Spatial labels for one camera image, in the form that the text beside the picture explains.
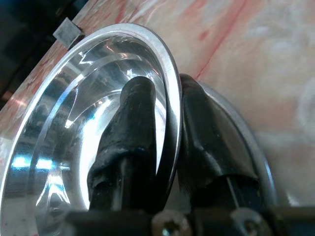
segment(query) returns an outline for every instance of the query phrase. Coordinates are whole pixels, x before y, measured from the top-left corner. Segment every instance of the bowl rim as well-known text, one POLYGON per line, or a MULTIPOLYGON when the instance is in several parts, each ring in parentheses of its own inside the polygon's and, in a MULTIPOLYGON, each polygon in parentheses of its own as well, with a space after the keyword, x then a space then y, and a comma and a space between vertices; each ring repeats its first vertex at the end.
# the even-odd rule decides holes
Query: bowl rim
POLYGON ((11 150, 9 152, 8 158, 6 160, 4 171, 2 173, 2 180, 0 186, 0 223, 2 222, 2 205, 4 192, 7 181, 7 174, 11 166, 12 157, 15 153, 16 145, 19 141, 22 131, 29 120, 30 115, 32 114, 34 108, 38 104, 41 96, 45 92, 46 88, 49 86, 51 81, 59 73, 60 69, 75 55, 77 54, 82 47, 85 45, 96 42, 100 43, 103 40, 116 35, 125 35, 137 38, 144 42, 154 53, 157 58, 157 61, 163 72, 163 83, 165 88, 166 96, 166 126, 165 126, 165 136, 164 144, 161 155, 161 160, 157 172, 157 176, 160 176, 160 181, 158 180, 158 186, 164 188, 166 195, 159 196, 163 197, 163 201, 166 202, 167 196, 171 189, 173 179, 176 172, 176 162, 179 154, 180 143, 181 143, 181 127, 182 127, 182 86, 177 70, 175 60, 167 48, 163 40, 155 34, 150 29, 132 23, 120 23, 109 25, 98 29, 94 33, 86 36, 80 42, 78 42, 74 47, 72 47, 54 66, 50 73, 44 78, 42 84, 32 97, 26 111, 22 117, 22 121, 18 128, 18 131, 13 139, 11 150))

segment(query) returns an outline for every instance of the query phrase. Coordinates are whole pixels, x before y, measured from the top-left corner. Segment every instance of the shiny metal surface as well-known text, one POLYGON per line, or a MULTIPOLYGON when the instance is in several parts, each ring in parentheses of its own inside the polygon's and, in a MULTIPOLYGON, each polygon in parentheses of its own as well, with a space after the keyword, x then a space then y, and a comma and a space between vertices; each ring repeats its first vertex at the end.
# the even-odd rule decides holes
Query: shiny metal surface
POLYGON ((224 97, 222 97, 219 93, 206 84, 200 83, 200 85, 203 87, 209 98, 215 102, 220 107, 220 109, 222 109, 222 111, 227 114, 227 116, 230 117, 231 121, 240 132, 242 139, 244 139, 249 156, 252 159, 252 164, 259 177, 265 203, 267 205, 278 205, 280 203, 280 199, 275 188, 274 179, 268 161, 260 149, 250 128, 241 115, 224 97))
POLYGON ((139 75, 156 86, 157 166, 165 157, 157 172, 170 189, 181 134, 176 65, 148 29, 108 26, 74 46, 30 103, 1 185, 2 236, 57 235, 69 210, 88 208, 87 174, 100 136, 122 87, 139 75))

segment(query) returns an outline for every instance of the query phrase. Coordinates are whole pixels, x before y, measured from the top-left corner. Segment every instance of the marble countertop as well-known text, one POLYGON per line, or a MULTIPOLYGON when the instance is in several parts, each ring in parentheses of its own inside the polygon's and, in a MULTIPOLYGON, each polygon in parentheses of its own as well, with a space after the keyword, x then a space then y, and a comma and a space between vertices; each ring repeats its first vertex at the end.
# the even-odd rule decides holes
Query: marble countertop
MULTIPOLYGON (((315 204, 315 1, 90 0, 91 34, 132 22, 155 31, 178 69, 224 95, 254 131, 290 203, 315 204)), ((66 53, 56 42, 0 111, 0 172, 25 110, 66 53)))

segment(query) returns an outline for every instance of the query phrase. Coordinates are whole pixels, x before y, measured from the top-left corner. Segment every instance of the red and white marble surface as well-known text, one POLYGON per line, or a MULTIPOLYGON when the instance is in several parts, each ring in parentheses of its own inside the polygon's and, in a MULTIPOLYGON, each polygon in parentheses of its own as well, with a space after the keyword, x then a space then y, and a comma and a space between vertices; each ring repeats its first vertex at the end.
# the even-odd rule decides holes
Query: red and white marble surface
MULTIPOLYGON (((90 0, 86 34, 133 22, 155 31, 178 69, 243 115, 293 205, 315 204, 314 0, 90 0)), ((66 53, 56 42, 0 111, 0 173, 25 110, 66 53)))

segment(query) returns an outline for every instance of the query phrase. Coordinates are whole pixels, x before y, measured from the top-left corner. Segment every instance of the stainless steel bowl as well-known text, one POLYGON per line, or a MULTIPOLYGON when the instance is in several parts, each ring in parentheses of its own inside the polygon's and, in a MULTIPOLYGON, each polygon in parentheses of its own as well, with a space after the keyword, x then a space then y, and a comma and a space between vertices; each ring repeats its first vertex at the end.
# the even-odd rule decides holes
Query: stainless steel bowl
POLYGON ((3 236, 57 235, 69 210, 88 208, 87 174, 100 136, 135 76, 156 86, 157 176, 168 192, 181 137, 176 65, 148 29, 108 26, 72 48, 30 103, 2 181, 3 236))

